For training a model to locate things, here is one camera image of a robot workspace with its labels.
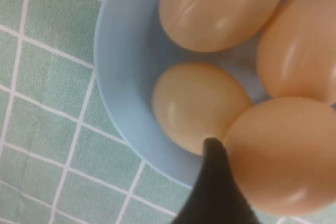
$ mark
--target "light blue bowl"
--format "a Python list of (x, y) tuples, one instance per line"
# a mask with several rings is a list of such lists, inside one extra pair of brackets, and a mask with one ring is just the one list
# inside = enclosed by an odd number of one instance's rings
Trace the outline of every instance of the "light blue bowl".
[(233, 74), (254, 102), (267, 98), (255, 73), (258, 37), (225, 52), (198, 54), (169, 40), (158, 16), (159, 0), (104, 0), (96, 29), (94, 62), (98, 86), (121, 136), (152, 167), (193, 186), (202, 158), (174, 144), (151, 109), (158, 76), (183, 61), (210, 62)]

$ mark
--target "green tablecloth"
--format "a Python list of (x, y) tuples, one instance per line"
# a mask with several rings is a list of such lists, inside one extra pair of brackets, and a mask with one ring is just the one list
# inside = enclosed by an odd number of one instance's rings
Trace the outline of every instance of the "green tablecloth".
[[(190, 192), (141, 161), (104, 111), (101, 1), (0, 0), (0, 224), (168, 224)], [(302, 219), (334, 224), (336, 206)]]

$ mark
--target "egg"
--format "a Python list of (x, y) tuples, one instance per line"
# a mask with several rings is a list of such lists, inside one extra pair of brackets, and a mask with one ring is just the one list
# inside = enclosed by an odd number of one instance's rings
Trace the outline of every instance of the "egg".
[(258, 46), (257, 71), (274, 98), (336, 102), (336, 0), (288, 0)]
[(160, 0), (163, 29), (183, 48), (220, 51), (254, 35), (280, 0)]
[(167, 69), (153, 91), (153, 111), (163, 131), (180, 147), (202, 155), (208, 137), (223, 140), (252, 103), (244, 88), (222, 69), (187, 62)]
[(286, 97), (243, 113), (226, 136), (234, 179), (255, 208), (297, 216), (336, 200), (336, 111)]

